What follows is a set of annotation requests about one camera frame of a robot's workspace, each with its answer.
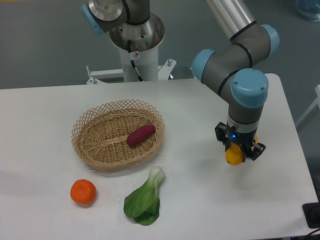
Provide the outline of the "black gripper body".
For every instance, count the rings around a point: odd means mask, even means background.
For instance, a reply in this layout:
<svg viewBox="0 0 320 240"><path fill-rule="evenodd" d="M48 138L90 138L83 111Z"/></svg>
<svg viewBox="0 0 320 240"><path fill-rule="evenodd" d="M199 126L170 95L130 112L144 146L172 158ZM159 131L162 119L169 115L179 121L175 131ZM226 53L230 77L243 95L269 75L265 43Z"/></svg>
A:
<svg viewBox="0 0 320 240"><path fill-rule="evenodd" d="M230 127L226 125L225 135L227 136L225 145L225 151L227 151L231 143L236 144L240 147L243 153L250 153L253 151L252 147L255 142L255 135L257 128L250 132L239 132L235 126Z"/></svg>

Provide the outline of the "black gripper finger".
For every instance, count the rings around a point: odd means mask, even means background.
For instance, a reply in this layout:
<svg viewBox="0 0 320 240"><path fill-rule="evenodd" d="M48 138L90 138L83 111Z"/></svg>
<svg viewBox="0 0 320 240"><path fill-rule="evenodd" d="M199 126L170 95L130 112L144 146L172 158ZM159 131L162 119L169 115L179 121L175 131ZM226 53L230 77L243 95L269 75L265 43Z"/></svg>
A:
<svg viewBox="0 0 320 240"><path fill-rule="evenodd" d="M218 142L221 142L223 144L225 152L230 148L232 144L231 137L228 135L227 130L228 125L223 122L219 122L214 128L216 139Z"/></svg>
<svg viewBox="0 0 320 240"><path fill-rule="evenodd" d="M245 143L243 145L243 162L247 159L255 161L262 155L265 149L266 146L260 142L253 142L252 144Z"/></svg>

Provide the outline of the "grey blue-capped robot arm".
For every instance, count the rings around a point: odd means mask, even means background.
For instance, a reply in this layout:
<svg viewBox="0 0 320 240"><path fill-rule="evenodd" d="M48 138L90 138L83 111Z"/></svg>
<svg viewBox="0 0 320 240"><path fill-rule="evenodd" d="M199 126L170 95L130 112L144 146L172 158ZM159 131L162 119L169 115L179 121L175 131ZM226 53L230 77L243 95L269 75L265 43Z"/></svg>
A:
<svg viewBox="0 0 320 240"><path fill-rule="evenodd" d="M242 0L210 0L208 5L231 45L218 53L200 51L191 64L192 74L228 103L226 123L214 131L225 152L239 148L242 161L256 160L265 145L256 132L267 100L267 76L254 65L272 55L280 38L270 25L258 25ZM156 50L164 38L163 22L150 11L148 0L89 0L82 14L96 34L109 33L124 54L122 70L127 82L159 79Z"/></svg>

